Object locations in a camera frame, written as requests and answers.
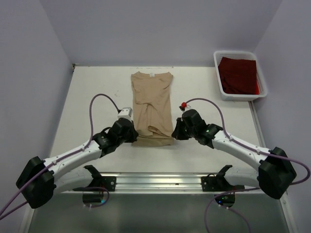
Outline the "beige t shirt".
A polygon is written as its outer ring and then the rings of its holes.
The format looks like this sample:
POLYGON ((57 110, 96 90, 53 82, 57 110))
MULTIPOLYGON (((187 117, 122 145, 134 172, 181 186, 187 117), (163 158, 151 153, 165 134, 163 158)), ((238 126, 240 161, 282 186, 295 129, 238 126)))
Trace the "beige t shirt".
POLYGON ((173 75, 137 72, 131 75, 133 119, 138 133, 135 147, 162 147, 174 143, 170 87, 173 75))

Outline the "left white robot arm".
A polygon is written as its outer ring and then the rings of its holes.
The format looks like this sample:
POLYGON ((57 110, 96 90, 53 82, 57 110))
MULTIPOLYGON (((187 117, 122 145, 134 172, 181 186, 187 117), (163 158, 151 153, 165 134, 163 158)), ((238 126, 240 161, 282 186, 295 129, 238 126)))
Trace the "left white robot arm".
POLYGON ((55 194, 77 191, 105 192, 100 172, 88 162, 113 153, 123 143, 136 141, 134 122, 119 118, 109 130, 92 136, 85 144, 61 155, 28 161, 16 185, 31 208, 46 204, 55 194))

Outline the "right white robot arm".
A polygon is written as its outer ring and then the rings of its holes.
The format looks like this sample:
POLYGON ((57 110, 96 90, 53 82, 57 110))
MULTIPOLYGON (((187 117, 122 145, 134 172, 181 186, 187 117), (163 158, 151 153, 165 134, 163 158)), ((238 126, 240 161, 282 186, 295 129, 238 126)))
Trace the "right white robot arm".
POLYGON ((206 124, 194 109, 177 118, 172 137, 176 140, 194 138, 199 144, 226 152, 250 166, 225 165, 218 173, 202 177, 203 191, 233 191, 249 186, 278 200, 296 178, 284 150, 278 147, 270 150, 245 141, 234 142, 223 127, 206 124))

